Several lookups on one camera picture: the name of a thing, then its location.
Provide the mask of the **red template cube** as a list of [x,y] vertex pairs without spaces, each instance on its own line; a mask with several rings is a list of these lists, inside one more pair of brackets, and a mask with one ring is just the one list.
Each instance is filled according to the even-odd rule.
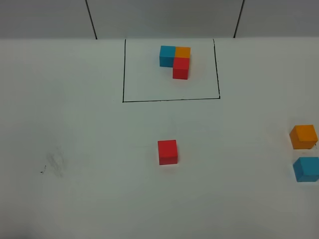
[[172,77],[174,79],[187,80],[189,74],[189,58],[175,57],[173,62]]

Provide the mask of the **blue template cube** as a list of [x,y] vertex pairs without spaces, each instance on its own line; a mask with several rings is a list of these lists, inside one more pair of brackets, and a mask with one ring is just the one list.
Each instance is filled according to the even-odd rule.
[[159,65],[161,67],[173,67],[175,58],[175,46],[164,46],[160,47],[159,53]]

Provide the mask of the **orange template cube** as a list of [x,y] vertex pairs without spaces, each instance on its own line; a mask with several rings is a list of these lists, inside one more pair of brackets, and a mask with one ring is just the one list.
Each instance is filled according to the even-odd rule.
[[176,47],[175,58],[190,58],[191,48],[190,47]]

